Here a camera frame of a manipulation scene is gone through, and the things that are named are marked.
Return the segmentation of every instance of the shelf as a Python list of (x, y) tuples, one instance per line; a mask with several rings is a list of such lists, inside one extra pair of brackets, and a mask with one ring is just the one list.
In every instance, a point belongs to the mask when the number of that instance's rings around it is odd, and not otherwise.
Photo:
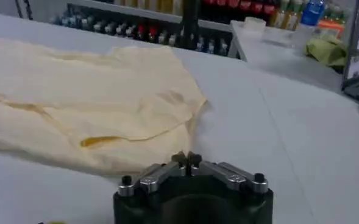
[[(149, 19), (156, 19), (160, 21), (166, 21), (170, 23), (180, 23), (182, 21), (181, 16), (173, 15), (173, 14), (167, 14), (167, 13), (161, 13), (161, 12), (155, 12), (151, 10), (145, 10), (145, 9), (138, 9), (123, 5), (114, 5), (110, 3), (104, 3), (104, 2), (98, 2), (93, 0), (66, 0), (67, 3), (74, 4), (74, 5), (80, 5), (85, 7), (90, 7), (94, 9), (101, 9), (116, 13), (122, 13), (126, 15), (133, 15), (133, 16), (140, 16), (144, 18)], [(199, 20), (198, 25), (203, 28), (208, 29), (215, 29), (225, 32), (230, 32), (230, 26), (228, 24), (222, 24), (222, 23), (215, 23), (211, 21), (206, 20)]]

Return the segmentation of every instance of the white table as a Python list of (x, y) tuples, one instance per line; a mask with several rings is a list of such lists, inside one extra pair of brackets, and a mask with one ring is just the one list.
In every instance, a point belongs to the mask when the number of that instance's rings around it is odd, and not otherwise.
[[(1, 15), (0, 37), (99, 53), (112, 46), (157, 46)], [(243, 61), (174, 52), (210, 102), (195, 152), (265, 173), (275, 192), (276, 224), (359, 223), (359, 114), (353, 102)], [(113, 180), (0, 155), (0, 223), (113, 223), (116, 188)]]
[(304, 56), (301, 51), (286, 47), (291, 44), (292, 31), (266, 27), (263, 36), (256, 38), (250, 32), (243, 32), (243, 24), (240, 21), (230, 23), (229, 57), (235, 58), (239, 54), (252, 68), (334, 92), (340, 90), (342, 75)]

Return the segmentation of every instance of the metal rack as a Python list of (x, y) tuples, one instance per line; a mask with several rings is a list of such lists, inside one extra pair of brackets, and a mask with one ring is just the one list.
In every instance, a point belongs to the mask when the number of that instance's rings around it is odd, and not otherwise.
[[(29, 1), (28, 0), (19, 0), (19, 1), (16, 1), (16, 4), (17, 4), (17, 7), (19, 7), (19, 5), (24, 4), (24, 6), (21, 7), (22, 9), (25, 9), (25, 10), (23, 10), (24, 13), (22, 13), (23, 14), (22, 17), (28, 18), (30, 9), (28, 9), (27, 5), (29, 4)], [(106, 10), (106, 11), (111, 11), (111, 12), (116, 12), (116, 13), (122, 13), (125, 15), (132, 15), (132, 16), (139, 16), (139, 17), (143, 17), (143, 18), (156, 19), (159, 21), (165, 21), (165, 22), (169, 22), (169, 23), (179, 24), (182, 21), (182, 17), (178, 16), (178, 15), (155, 12), (155, 11), (145, 10), (145, 9), (138, 9), (138, 8), (124, 6), (124, 5), (115, 5), (115, 4), (105, 3), (105, 2), (94, 1), (94, 0), (64, 0), (64, 4), (80, 5), (80, 6), (84, 6), (84, 7), (93, 8), (93, 9), (101, 9), (101, 10)], [(206, 21), (206, 20), (199, 20), (198, 25), (199, 25), (199, 27), (202, 27), (202, 28), (213, 29), (213, 30), (224, 31), (224, 32), (231, 32), (230, 26), (228, 24), (221, 24), (221, 23), (216, 23), (216, 22), (211, 22), (211, 21)]]

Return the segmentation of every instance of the black plastic base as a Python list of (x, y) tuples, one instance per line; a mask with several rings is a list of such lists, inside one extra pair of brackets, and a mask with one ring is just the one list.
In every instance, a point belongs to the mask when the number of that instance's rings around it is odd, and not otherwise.
[(132, 197), (116, 193), (113, 201), (116, 224), (272, 223), (272, 190), (233, 191), (212, 176), (171, 177), (154, 194), (137, 189)]

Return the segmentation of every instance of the green cloth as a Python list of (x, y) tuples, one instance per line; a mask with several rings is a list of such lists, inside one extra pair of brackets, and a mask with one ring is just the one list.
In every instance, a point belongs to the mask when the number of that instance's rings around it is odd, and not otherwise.
[(311, 39), (304, 49), (304, 54), (329, 67), (345, 66), (347, 60), (345, 45), (334, 37)]

